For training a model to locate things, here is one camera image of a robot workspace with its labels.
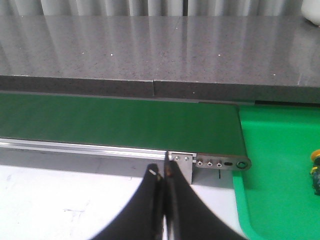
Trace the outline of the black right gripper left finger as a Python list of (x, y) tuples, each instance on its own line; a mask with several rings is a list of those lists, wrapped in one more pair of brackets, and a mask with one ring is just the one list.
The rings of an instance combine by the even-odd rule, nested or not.
[(161, 240), (164, 219), (164, 179), (155, 163), (122, 211), (94, 240)]

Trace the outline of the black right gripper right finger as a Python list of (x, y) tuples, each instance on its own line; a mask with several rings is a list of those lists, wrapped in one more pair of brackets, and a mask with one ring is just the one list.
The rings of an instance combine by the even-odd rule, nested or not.
[(199, 198), (178, 164), (164, 158), (164, 214), (169, 240), (244, 240)]

